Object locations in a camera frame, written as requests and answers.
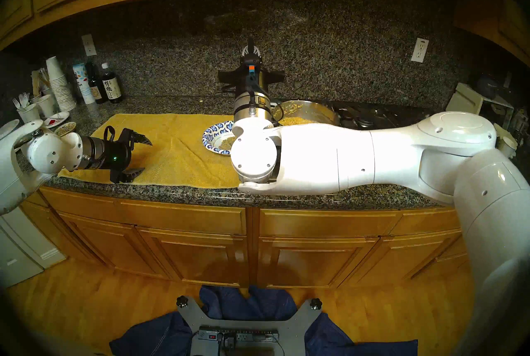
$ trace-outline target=black knob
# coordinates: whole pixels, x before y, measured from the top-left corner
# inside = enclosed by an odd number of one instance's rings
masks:
[[[311,303],[309,304],[311,306],[311,309],[313,310],[320,310],[322,309],[322,302],[319,298],[311,299]]]
[[[176,299],[176,305],[181,309],[185,308],[188,305],[188,298],[186,296],[179,296]]]

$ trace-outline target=electrical outlet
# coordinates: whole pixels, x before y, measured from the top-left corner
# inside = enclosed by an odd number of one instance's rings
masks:
[[[427,45],[429,45],[428,40],[424,40],[423,38],[416,39],[416,45],[410,60],[414,62],[423,62],[423,58],[425,58],[425,52],[427,52]]]
[[[94,40],[92,39],[92,34],[83,35],[81,37],[83,40],[83,46],[85,47],[85,52],[87,57],[92,55],[97,55],[96,47],[94,46]]]

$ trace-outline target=yellow towel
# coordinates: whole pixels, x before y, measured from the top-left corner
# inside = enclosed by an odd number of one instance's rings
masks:
[[[105,127],[112,125],[116,130],[114,140],[118,139],[123,128],[130,128],[151,141],[153,146],[134,145],[129,167],[145,170],[133,185],[237,187],[239,179],[230,156],[213,153],[202,145],[202,134],[207,128],[232,118],[232,115],[117,114],[96,129],[92,136],[102,139]],[[111,183],[108,170],[69,172],[63,169],[59,176]]]

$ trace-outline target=blue patterned bowl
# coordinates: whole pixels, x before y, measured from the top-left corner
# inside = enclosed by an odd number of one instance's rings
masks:
[[[220,155],[230,156],[230,151],[219,149],[223,141],[231,136],[234,136],[232,133],[232,125],[234,121],[219,122],[213,125],[212,127],[206,129],[204,134],[202,134],[202,144],[209,151],[218,153]]]

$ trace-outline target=stainless steel pot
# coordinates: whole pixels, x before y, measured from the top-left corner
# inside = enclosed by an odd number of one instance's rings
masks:
[[[272,116],[279,121],[280,124],[281,119],[284,117],[299,117],[312,122],[338,126],[340,119],[339,115],[327,106],[309,100],[288,100],[282,102],[274,107],[272,110]]]

